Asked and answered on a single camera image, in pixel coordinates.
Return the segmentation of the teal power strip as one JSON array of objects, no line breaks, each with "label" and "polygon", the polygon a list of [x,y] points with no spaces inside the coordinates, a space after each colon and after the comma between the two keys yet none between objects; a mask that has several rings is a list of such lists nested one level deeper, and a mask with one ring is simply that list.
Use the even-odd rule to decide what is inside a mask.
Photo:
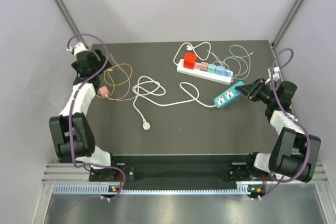
[{"label": "teal power strip", "polygon": [[243,81],[238,81],[236,84],[232,85],[226,91],[217,96],[214,99],[215,106],[221,109],[240,98],[242,95],[236,88],[243,85],[245,85]]}]

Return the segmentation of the salmon pink charger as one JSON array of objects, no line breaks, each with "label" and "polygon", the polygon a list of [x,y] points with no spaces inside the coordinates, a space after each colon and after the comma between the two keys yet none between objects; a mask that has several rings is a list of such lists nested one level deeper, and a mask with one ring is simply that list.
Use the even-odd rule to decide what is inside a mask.
[{"label": "salmon pink charger", "polygon": [[99,93],[102,97],[108,97],[109,94],[110,94],[110,92],[109,92],[109,90],[106,86],[103,86],[103,87],[99,88],[98,91],[99,91]]}]

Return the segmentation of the light blue charger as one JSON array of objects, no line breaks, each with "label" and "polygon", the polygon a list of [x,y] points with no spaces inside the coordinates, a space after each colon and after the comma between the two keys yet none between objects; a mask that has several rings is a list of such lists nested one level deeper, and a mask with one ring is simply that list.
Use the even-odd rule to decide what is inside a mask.
[{"label": "light blue charger", "polygon": [[217,66],[215,69],[215,74],[222,76],[224,74],[225,68],[222,66]]}]

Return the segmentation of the white power strip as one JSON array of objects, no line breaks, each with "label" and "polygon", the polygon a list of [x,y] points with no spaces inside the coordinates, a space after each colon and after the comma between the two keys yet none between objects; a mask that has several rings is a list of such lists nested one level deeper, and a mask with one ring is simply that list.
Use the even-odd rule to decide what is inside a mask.
[{"label": "white power strip", "polygon": [[204,80],[209,80],[209,81],[213,81],[213,82],[217,82],[217,83],[225,84],[225,85],[230,85],[234,81],[232,77],[232,74],[233,74],[232,71],[230,71],[228,74],[223,74],[220,76],[218,74],[206,72],[203,70],[199,70],[197,68],[195,69],[184,68],[183,62],[184,60],[181,59],[176,67],[176,71],[179,73],[183,73],[189,76],[193,76],[193,77],[197,77],[197,78],[201,78]]}]

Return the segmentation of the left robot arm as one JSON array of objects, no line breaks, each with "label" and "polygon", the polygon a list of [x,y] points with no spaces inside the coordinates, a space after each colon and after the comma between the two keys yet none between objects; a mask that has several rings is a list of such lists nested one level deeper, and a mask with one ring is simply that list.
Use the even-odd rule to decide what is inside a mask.
[{"label": "left robot arm", "polygon": [[100,50],[74,49],[76,61],[71,64],[76,71],[71,96],[58,116],[49,119],[49,129],[56,155],[62,163],[91,164],[100,169],[107,180],[114,180],[119,168],[112,163],[112,155],[96,145],[94,134],[86,118],[91,101],[100,86],[99,75],[111,64]]}]

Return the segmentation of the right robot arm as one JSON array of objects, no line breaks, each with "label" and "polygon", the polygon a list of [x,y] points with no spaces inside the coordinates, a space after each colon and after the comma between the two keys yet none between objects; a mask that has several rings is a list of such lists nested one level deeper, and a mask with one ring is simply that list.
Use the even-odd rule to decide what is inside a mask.
[{"label": "right robot arm", "polygon": [[282,81],[273,92],[266,80],[259,78],[255,82],[235,88],[251,101],[266,104],[265,116],[274,127],[278,139],[270,154],[254,152],[249,154],[245,174],[252,180],[271,172],[307,183],[311,181],[320,150],[319,137],[309,135],[310,152],[307,153],[307,137],[290,109],[291,100],[297,86]]}]

